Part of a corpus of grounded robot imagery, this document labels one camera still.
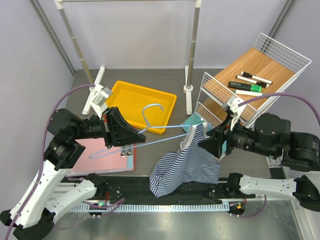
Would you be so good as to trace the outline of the blue white striped tank top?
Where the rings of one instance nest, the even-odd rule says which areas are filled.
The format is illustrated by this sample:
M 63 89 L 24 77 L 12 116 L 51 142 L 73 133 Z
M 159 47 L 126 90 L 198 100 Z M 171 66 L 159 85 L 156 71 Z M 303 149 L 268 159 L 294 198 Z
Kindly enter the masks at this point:
M 220 165 L 214 156 L 198 146 L 208 138 L 207 123 L 193 125 L 177 152 L 166 153 L 149 176 L 149 189 L 160 198 L 173 193 L 183 183 L 217 184 Z

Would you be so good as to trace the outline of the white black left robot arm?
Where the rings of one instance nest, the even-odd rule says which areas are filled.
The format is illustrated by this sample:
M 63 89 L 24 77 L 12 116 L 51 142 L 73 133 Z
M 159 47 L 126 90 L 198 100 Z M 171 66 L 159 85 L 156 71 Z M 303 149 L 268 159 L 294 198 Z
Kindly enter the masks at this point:
M 71 111 L 55 110 L 47 131 L 53 135 L 42 155 L 42 165 L 28 190 L 17 205 L 0 214 L 1 222 L 14 228 L 18 240 L 42 240 L 57 221 L 79 203 L 102 199 L 107 182 L 98 174 L 90 173 L 72 190 L 50 199 L 56 187 L 75 166 L 85 151 L 78 143 L 82 139 L 103 139 L 105 146 L 123 147 L 144 143 L 146 137 L 132 127 L 117 107 L 107 108 L 102 116 L 81 119 Z

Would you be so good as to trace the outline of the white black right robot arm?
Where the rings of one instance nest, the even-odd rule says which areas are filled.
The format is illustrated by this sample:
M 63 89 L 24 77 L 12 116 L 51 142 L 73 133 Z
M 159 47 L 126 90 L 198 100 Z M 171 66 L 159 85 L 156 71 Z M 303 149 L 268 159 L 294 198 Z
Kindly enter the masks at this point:
M 297 201 L 307 210 L 320 210 L 320 139 L 311 133 L 291 131 L 291 122 L 264 113 L 251 130 L 231 117 L 207 132 L 198 146 L 219 158 L 240 149 L 273 160 L 270 178 L 230 173 L 226 193 L 233 198 L 269 195 Z

